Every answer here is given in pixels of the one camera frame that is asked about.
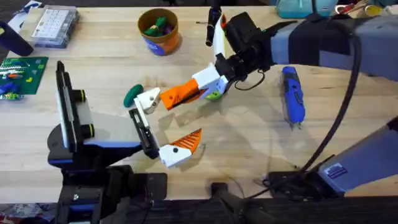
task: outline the green object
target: green object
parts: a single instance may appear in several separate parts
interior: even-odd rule
[[[132,106],[134,104],[134,99],[135,97],[138,96],[138,94],[141,94],[144,92],[144,87],[141,84],[137,84],[133,86],[128,92],[126,97],[124,97],[123,100],[123,105],[127,108]]]
[[[221,93],[219,93],[218,90],[216,90],[213,93],[211,93],[210,95],[206,96],[205,98],[210,101],[216,101],[216,100],[220,99],[222,96],[223,95]]]
[[[20,95],[34,95],[40,85],[40,80],[45,69],[45,65],[49,60],[48,57],[21,57],[21,58],[6,58],[0,65],[0,73],[9,70],[14,70],[23,76],[23,78],[12,80],[19,86]],[[10,82],[3,79],[4,75],[0,75],[0,85]]]
[[[145,35],[148,35],[150,37],[160,37],[163,35],[162,31],[160,31],[163,26],[166,25],[166,17],[158,17],[156,19],[156,23],[148,28],[147,30],[144,31]]]

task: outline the green circuit board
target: green circuit board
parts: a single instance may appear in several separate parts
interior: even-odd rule
[[[22,95],[34,95],[40,85],[42,75],[48,57],[21,57],[21,58],[6,58],[0,65],[0,85],[8,82],[14,82],[19,86],[19,93]],[[7,71],[21,74],[20,79],[6,79],[4,75]]]

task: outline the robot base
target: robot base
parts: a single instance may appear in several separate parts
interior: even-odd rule
[[[268,173],[268,179],[265,181],[265,184],[273,185],[297,174],[298,171],[270,172]],[[339,198],[344,196],[335,192],[312,170],[288,180],[280,187],[271,188],[270,193],[274,198],[287,198],[298,202],[319,201],[325,198]]]

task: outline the blue screwdriver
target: blue screwdriver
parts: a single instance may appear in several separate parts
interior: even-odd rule
[[[296,69],[286,66],[282,69],[283,96],[285,106],[285,118],[289,122],[292,130],[297,124],[301,129],[301,122],[304,121],[305,107],[303,101],[303,91]]]

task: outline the blue tool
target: blue tool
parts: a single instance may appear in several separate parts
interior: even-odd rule
[[[285,118],[289,122],[290,127],[298,124],[301,129],[301,122],[304,121],[305,107],[303,101],[303,91],[296,69],[291,66],[286,66],[282,69],[282,80],[284,86],[284,100],[285,100]]]
[[[18,93],[18,91],[19,86],[13,82],[0,85],[0,95],[6,94],[8,92]]]

